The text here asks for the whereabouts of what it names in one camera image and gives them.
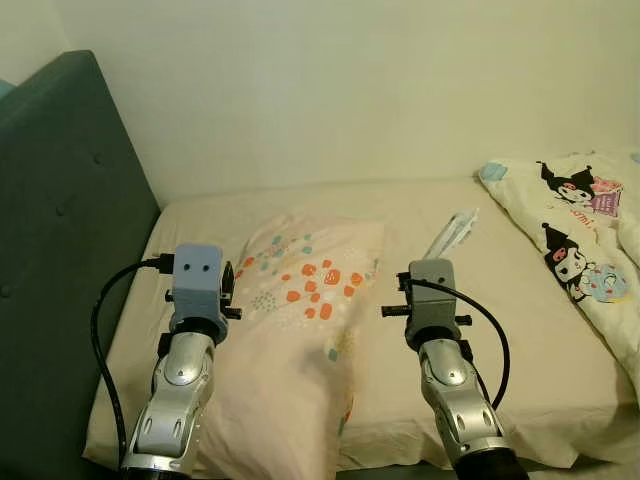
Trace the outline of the pink pillow with orange dots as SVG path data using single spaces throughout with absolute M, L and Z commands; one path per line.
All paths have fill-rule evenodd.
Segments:
M 358 310 L 378 279 L 375 221 L 280 215 L 236 265 L 242 312 L 215 352 L 200 458 L 215 480 L 334 480 L 353 408 Z

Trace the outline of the cream cartoon print blanket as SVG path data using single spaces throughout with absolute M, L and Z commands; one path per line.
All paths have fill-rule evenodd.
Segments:
M 538 247 L 640 387 L 640 164 L 635 151 L 493 160 L 477 178 Z

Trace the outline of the cream sheeted mattress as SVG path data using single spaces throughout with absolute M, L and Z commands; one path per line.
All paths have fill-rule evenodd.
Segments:
M 237 265 L 244 243 L 280 215 L 324 216 L 383 225 L 383 253 L 369 301 L 358 310 L 353 408 L 339 439 L 337 474 L 429 463 L 447 454 L 419 385 L 419 364 L 404 321 L 380 307 L 402 300 L 396 274 L 420 259 L 449 218 L 477 211 L 477 225 L 451 252 L 458 291 L 497 317 L 509 342 L 511 370 L 493 326 L 474 317 L 463 337 L 489 390 L 507 385 L 498 417 L 518 457 L 536 466 L 572 468 L 588 460 L 635 465 L 639 408 L 631 381 L 604 340 L 545 268 L 538 247 L 476 180 L 370 183 L 270 189 L 188 198 L 161 211 L 145 255 L 178 244 L 215 244 Z

